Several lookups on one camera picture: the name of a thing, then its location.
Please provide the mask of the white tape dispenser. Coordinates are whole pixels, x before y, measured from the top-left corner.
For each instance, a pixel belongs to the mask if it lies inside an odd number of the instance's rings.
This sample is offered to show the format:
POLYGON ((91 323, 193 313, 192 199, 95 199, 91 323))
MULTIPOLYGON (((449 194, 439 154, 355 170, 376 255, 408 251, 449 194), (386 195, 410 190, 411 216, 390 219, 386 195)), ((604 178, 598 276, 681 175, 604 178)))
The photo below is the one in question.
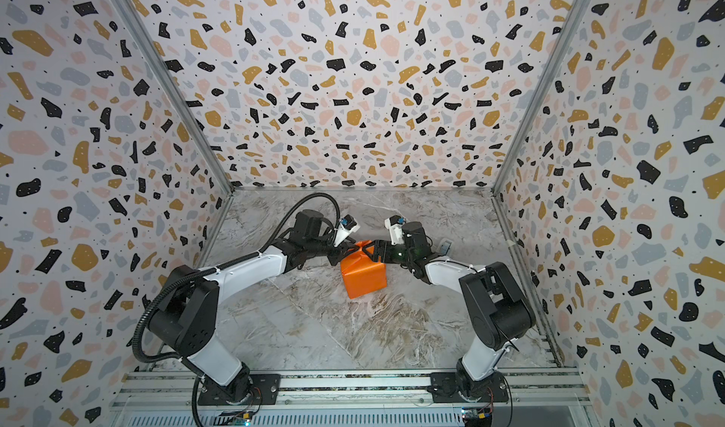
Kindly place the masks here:
POLYGON ((449 240, 442 241, 439 245, 439 253, 447 255, 451 249, 452 243, 449 240))

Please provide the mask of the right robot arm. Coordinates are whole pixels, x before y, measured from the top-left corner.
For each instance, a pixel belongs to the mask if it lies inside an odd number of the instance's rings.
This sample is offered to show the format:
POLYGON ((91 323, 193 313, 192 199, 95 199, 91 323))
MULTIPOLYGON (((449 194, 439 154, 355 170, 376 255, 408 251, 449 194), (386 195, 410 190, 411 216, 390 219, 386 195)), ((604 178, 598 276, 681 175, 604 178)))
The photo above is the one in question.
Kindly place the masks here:
POLYGON ((456 367, 462 387, 492 377, 500 359, 534 326, 535 315, 511 270, 502 262, 475 266, 437 253, 419 221, 394 216, 386 221, 388 240, 361 247, 371 261, 398 265, 427 285, 459 293, 474 339, 456 367))

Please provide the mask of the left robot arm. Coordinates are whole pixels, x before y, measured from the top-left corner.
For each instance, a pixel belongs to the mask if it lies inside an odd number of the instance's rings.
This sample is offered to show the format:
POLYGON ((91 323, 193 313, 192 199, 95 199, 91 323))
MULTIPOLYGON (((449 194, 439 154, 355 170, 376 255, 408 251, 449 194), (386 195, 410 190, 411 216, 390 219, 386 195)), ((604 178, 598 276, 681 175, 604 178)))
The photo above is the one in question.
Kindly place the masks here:
POLYGON ((351 235, 359 229, 350 215, 332 223, 305 209, 296 214, 293 227, 277 228, 255 253, 200 270, 175 268, 137 324, 135 357, 145 363, 177 359, 220 387, 236 383, 245 365, 216 332, 220 306, 257 283, 299 270, 309 259, 325 257, 338 265, 357 250, 351 235))

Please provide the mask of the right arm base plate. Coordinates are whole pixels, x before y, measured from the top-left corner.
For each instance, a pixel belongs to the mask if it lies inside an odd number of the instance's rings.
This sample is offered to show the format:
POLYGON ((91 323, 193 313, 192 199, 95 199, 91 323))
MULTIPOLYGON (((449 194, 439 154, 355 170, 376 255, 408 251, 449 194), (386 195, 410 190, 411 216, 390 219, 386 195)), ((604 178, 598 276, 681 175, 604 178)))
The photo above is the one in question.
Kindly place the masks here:
POLYGON ((465 372, 433 372, 427 391, 436 404, 509 401, 508 385, 500 372, 492 372, 481 381, 471 380, 465 372))

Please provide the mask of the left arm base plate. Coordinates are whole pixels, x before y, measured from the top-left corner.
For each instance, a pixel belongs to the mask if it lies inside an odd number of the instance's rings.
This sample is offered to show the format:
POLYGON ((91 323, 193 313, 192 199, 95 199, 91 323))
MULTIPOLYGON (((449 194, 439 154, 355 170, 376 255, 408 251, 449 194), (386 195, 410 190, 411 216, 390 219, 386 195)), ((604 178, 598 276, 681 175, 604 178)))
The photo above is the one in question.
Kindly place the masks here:
POLYGON ((280 374, 240 373, 226 387, 221 387, 212 379, 202 383, 197 402, 201 406, 239 406, 241 408, 274 405, 277 402, 280 386, 280 374))

